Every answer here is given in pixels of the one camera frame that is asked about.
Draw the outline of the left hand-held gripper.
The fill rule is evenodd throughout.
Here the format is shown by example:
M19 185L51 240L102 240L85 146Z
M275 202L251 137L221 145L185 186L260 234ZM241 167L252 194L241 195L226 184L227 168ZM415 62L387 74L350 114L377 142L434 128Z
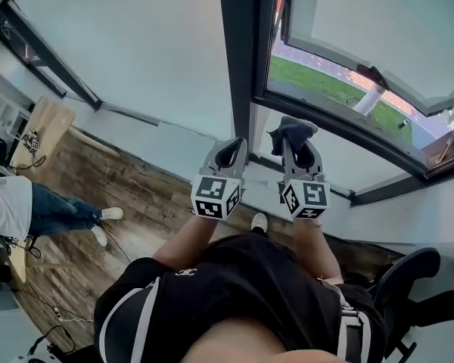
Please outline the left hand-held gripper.
M241 202L247 141L233 138L215 144L194 177L191 202L194 214L225 221Z

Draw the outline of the grey window sash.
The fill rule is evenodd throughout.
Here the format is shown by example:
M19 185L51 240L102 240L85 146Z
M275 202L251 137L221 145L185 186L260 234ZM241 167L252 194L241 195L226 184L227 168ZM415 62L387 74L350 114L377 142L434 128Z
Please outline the grey window sash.
M287 0L286 45L375 66L425 116L454 108L454 0Z

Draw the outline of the white shelf unit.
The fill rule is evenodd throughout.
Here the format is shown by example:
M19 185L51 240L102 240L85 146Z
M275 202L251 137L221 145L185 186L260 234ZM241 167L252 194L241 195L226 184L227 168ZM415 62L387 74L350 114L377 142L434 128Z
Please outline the white shelf unit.
M23 121L27 123L30 116L31 112L21 106L8 104L4 101L0 103L0 124L4 132L14 139L20 139L20 125Z

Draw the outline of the black window frame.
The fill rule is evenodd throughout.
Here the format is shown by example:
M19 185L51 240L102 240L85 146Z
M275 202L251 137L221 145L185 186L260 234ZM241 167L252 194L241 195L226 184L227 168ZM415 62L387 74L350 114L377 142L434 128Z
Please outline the black window frame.
M103 101L7 2L0 4L0 42L59 98L71 95L95 111L101 108Z
M282 38L287 0L220 0L231 85L235 132L249 138L251 105L257 104L289 116L307 119L340 138L362 147L406 171L411 185L385 188L407 194L454 179L454 147L441 164L439 154L399 143L372 121L351 110L337 110L332 100L304 91L300 98L268 86L272 46Z

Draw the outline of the white outdoor pole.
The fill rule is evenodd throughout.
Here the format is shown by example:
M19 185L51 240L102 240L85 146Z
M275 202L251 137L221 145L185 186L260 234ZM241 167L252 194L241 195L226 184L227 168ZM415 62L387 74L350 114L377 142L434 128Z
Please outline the white outdoor pole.
M367 116L379 102L386 89L374 84L353 109L364 116Z

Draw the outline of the person's black shirt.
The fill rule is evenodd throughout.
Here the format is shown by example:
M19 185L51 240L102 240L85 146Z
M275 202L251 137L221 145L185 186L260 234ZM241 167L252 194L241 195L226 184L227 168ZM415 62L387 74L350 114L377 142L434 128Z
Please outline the person's black shirt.
M104 363L179 363L213 325L250 318L288 350L336 353L344 315L369 320L348 333L347 356L382 363L387 330L364 288L309 276L287 247L259 234L218 240L179 271L132 262L95 305L95 346Z

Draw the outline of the dark grey cleaning cloth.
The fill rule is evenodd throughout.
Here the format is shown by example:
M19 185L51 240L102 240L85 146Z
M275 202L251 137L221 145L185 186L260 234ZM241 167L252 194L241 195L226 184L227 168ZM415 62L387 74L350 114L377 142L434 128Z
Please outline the dark grey cleaning cloth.
M291 150L298 154L318 130L318 126L310 121L283 116L278 128L268 132L272 139L272 155L282 155L282 142L285 139L291 145Z

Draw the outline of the wooden table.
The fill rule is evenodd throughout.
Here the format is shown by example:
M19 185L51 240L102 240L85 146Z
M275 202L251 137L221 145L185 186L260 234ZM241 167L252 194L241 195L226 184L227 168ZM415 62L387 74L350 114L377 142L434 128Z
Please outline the wooden table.
M8 258L15 274L23 283L26 283L26 243L13 239L8 247L10 249Z
M69 133L82 143L90 145L113 157L120 154L114 149L107 147L99 141L83 134L73 127L76 114L62 104L58 104L45 97L41 97L36 103L30 119L28 120L23 134L29 129L35 129L39 136L39 149L32 155L24 146L21 138L12 154L9 168L15 171L35 169L45 165L47 159L52 160L59 148L64 136Z

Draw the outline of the black mesh office chair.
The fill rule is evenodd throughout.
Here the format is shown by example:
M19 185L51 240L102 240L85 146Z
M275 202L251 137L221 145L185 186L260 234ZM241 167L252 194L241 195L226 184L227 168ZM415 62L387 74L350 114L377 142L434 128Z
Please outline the black mesh office chair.
M439 252L425 247L383 267L368 290L375 308L386 315L389 309L402 305L417 280L433 278L438 273L440 262Z

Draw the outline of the person's left forearm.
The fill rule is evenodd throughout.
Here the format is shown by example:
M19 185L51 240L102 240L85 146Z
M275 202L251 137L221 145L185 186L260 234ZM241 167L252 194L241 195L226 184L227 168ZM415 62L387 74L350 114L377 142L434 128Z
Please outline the person's left forearm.
M192 267L207 248L218 223L215 219L192 216L152 258L177 271Z

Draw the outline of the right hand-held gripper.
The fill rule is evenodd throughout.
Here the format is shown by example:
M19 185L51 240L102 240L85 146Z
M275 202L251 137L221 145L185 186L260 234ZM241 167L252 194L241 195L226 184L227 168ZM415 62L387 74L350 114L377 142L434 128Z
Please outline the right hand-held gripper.
M285 170L279 184L279 197L293 219L318 219L330 206L330 184L325 180L322 157L311 141L306 142L313 156L309 171L297 165L295 152L287 138L282 141Z

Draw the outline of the person's bare neck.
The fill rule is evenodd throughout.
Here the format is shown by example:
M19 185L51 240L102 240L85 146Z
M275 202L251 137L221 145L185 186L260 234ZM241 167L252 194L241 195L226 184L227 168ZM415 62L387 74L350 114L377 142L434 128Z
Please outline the person's bare neck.
M228 318L214 324L187 351L181 363L348 363L317 349L286 351L264 324Z

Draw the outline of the person's right forearm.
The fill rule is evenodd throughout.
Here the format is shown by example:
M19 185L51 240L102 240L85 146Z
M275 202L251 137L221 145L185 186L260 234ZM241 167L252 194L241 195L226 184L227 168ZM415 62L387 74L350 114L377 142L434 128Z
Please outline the person's right forearm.
M294 253L297 262L314 278L342 284L341 268L317 220L294 220Z

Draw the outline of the person's white shoe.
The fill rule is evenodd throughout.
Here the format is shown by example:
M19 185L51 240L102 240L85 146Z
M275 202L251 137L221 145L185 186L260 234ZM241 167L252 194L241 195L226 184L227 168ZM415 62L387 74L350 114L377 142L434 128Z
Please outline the person's white shoe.
M250 230L256 234L265 235L268 231L268 219L264 213L257 213L252 221Z

